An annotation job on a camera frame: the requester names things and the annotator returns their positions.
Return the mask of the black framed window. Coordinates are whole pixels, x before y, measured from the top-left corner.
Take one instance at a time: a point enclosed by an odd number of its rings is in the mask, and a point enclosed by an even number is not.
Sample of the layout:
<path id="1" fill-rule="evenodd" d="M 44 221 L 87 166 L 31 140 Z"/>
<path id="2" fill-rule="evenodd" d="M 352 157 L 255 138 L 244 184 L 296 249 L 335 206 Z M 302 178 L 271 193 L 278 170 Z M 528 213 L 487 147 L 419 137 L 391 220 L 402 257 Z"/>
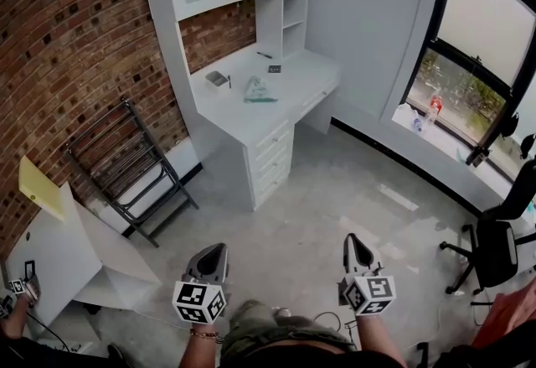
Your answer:
<path id="1" fill-rule="evenodd" d="M 442 109 L 426 122 L 430 99 Z M 394 120 L 457 161 L 488 164 L 507 180 L 536 157 L 536 0 L 435 0 Z"/>

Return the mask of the clear teal-edged plastic bag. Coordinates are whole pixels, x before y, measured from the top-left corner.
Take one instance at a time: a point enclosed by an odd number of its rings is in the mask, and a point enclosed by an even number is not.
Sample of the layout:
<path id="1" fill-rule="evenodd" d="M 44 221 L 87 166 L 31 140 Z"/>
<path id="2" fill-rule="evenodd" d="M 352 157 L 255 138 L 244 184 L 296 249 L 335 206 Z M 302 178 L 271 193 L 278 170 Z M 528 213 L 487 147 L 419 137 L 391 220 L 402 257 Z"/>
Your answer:
<path id="1" fill-rule="evenodd" d="M 272 103 L 278 99 L 272 94 L 267 84 L 258 76 L 251 76 L 245 89 L 245 103 Z"/>

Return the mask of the yellow board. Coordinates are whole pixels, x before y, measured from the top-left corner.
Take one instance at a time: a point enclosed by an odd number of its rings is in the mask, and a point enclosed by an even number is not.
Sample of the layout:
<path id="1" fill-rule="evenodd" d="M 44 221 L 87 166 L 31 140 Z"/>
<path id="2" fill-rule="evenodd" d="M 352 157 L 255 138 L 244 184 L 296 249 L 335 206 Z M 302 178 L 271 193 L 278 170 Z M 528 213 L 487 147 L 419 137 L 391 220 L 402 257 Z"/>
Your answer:
<path id="1" fill-rule="evenodd" d="M 61 192 L 52 180 L 42 173 L 26 156 L 18 167 L 19 190 L 39 208 L 60 221 L 64 221 Z"/>

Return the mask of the another person's forearm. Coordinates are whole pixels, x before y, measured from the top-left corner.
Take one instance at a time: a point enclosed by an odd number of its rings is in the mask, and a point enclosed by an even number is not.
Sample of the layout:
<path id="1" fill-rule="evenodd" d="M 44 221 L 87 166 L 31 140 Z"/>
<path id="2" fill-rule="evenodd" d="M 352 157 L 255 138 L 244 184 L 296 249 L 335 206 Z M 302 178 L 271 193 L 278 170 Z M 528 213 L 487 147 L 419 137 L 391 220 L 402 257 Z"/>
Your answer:
<path id="1" fill-rule="evenodd" d="M 8 339 L 21 339 L 24 327 L 28 320 L 29 300 L 22 297 L 16 302 L 13 311 L 5 318 L 0 319 L 0 334 Z"/>

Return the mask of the person's camouflage shorts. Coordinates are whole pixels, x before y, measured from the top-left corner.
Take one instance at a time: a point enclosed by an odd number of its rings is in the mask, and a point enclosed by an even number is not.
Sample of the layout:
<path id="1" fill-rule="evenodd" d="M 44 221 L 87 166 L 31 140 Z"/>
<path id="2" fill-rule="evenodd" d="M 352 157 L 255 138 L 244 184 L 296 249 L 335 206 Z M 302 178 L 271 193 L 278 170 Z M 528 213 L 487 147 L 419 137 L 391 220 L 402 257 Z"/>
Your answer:
<path id="1" fill-rule="evenodd" d="M 220 368 L 238 368 L 249 354 L 284 340 L 331 345 L 338 350 L 353 350 L 350 341 L 334 329 L 309 318 L 282 315 L 277 309 L 257 300 L 245 301 L 229 320 L 229 332 L 220 352 Z"/>

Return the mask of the white desk with hutch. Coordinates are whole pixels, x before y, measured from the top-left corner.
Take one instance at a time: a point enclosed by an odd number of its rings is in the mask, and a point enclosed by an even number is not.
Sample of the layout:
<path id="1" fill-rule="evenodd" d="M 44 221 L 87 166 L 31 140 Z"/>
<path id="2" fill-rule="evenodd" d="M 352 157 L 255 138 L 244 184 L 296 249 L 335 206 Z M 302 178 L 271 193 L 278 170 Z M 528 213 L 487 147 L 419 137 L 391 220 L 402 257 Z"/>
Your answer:
<path id="1" fill-rule="evenodd" d="M 326 132 L 330 125 L 341 68 L 305 47 L 308 0 L 148 2 L 199 161 L 233 203 L 258 209 L 290 172 L 295 126 Z M 281 73 L 269 74 L 270 65 Z M 214 70 L 231 76 L 231 89 L 206 80 Z M 278 101 L 244 102 L 253 75 Z"/>

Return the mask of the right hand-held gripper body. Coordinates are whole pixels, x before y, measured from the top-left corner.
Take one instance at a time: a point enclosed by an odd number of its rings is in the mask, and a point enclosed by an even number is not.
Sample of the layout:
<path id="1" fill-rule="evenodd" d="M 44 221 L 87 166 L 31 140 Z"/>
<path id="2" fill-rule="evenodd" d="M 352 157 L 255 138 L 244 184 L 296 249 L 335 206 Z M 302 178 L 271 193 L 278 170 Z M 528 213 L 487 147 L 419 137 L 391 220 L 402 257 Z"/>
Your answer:
<path id="1" fill-rule="evenodd" d="M 338 298 L 355 316 L 380 315 L 396 299 L 394 277 L 355 267 L 338 283 Z"/>

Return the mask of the person's left forearm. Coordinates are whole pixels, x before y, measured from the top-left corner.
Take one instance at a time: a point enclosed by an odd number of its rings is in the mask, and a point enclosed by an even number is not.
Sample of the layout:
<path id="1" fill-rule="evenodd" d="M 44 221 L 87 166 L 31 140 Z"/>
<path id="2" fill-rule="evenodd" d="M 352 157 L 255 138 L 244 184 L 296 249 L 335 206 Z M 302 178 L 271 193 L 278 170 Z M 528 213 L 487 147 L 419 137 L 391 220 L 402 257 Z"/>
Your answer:
<path id="1" fill-rule="evenodd" d="M 193 324 L 178 368 L 215 368 L 218 338 L 213 324 Z"/>

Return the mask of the person's black shirt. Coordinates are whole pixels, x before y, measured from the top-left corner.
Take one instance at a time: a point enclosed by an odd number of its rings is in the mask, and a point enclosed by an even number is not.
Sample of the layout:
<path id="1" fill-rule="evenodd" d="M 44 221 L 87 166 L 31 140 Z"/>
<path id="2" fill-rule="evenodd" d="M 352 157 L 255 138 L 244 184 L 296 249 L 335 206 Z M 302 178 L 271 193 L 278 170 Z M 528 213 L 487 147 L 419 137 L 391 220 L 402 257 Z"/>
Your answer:
<path id="1" fill-rule="evenodd" d="M 358 352 L 320 341 L 287 340 L 247 355 L 246 368 L 363 368 Z"/>

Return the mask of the red label plastic bottle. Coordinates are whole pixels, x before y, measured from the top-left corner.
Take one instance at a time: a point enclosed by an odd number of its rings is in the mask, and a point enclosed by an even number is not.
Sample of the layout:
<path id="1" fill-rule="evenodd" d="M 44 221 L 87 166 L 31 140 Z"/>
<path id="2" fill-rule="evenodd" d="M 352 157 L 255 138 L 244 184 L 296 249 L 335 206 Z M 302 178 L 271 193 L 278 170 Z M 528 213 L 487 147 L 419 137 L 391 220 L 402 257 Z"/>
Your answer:
<path id="1" fill-rule="evenodd" d="M 430 104 L 428 112 L 426 114 L 426 122 L 433 126 L 437 117 L 439 116 L 442 109 L 442 99 L 438 94 L 434 94 L 430 99 Z"/>

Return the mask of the white side table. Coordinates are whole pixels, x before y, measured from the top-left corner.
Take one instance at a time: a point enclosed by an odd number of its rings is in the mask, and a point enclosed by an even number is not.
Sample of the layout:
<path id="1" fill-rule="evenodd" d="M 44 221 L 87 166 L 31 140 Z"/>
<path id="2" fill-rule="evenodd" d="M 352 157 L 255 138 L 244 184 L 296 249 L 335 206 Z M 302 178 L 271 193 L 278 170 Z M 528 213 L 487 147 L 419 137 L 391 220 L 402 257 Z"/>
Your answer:
<path id="1" fill-rule="evenodd" d="M 116 309 L 134 309 L 161 282 L 123 235 L 60 189 L 64 219 L 40 211 L 7 260 L 8 277 L 24 275 L 35 263 L 41 297 L 34 315 L 51 325 L 73 301 Z"/>

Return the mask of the red cloth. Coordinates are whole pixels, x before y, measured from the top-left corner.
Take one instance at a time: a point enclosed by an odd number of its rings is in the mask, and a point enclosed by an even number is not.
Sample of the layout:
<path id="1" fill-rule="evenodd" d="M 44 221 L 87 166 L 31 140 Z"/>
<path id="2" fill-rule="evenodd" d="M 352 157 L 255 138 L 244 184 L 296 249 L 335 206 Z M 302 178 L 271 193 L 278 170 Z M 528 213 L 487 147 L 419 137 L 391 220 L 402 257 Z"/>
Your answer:
<path id="1" fill-rule="evenodd" d="M 472 341 L 482 368 L 536 364 L 536 278 L 514 293 L 499 293 Z"/>

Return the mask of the grey pen holder box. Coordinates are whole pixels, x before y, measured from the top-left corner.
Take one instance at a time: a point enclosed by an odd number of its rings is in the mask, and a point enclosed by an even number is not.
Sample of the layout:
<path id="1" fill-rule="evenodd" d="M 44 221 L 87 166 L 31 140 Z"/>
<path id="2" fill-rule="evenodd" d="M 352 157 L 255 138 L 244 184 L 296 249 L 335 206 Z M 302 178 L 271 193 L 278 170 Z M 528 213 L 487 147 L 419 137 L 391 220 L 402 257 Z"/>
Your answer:
<path id="1" fill-rule="evenodd" d="M 217 70 L 209 72 L 206 80 L 214 87 L 220 88 L 229 82 L 228 78 Z"/>

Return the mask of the black metal rack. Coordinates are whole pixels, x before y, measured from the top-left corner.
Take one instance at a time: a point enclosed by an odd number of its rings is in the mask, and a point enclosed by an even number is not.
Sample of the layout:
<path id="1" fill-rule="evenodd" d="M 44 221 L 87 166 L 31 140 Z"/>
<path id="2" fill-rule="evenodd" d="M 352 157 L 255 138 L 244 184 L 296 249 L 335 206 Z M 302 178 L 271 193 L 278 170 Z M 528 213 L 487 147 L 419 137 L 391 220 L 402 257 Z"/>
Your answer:
<path id="1" fill-rule="evenodd" d="M 155 247 L 178 215 L 199 208 L 125 97 L 72 138 L 65 156 L 97 197 Z"/>

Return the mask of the person's right forearm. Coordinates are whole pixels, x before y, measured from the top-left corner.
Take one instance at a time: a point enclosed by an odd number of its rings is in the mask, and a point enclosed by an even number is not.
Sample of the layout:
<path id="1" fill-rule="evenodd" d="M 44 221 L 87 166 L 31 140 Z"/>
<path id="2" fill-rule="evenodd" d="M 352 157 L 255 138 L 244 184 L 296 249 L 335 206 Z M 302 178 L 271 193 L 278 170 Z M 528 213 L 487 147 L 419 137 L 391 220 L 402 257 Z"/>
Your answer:
<path id="1" fill-rule="evenodd" d="M 396 360 L 402 368 L 408 368 L 401 351 L 392 340 L 380 316 L 357 316 L 356 322 L 362 350 L 382 353 Z"/>

